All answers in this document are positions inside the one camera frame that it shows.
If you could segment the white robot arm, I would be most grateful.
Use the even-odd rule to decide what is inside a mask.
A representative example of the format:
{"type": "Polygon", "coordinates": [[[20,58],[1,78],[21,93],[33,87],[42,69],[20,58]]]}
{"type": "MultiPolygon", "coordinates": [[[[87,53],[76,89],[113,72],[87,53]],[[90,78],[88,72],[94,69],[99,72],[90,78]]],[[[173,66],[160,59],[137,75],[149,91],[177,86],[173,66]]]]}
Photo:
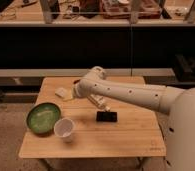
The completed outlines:
{"type": "Polygon", "coordinates": [[[96,66],[72,92],[75,98],[101,95],[168,114],[167,171],[195,171],[195,88],[107,81],[104,69],[96,66]]]}

